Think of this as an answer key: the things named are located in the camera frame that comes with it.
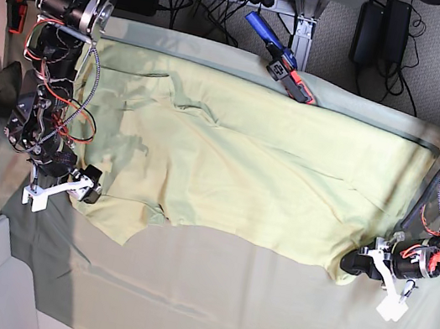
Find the robot arm image left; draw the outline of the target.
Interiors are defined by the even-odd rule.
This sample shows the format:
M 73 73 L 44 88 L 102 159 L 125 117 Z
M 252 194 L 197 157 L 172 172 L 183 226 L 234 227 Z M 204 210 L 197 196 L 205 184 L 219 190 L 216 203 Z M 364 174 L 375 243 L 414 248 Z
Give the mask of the robot arm image left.
M 39 16 L 24 44 L 26 72 L 17 105 L 4 129 L 17 153 L 33 164 L 31 192 L 38 192 L 38 176 L 47 175 L 70 196 L 92 204 L 101 195 L 101 171 L 78 167 L 68 125 L 78 117 L 90 118 L 87 106 L 94 89 L 78 101 L 74 86 L 89 60 L 95 61 L 94 79 L 100 79 L 97 41 L 107 26 L 116 0 L 36 0 Z

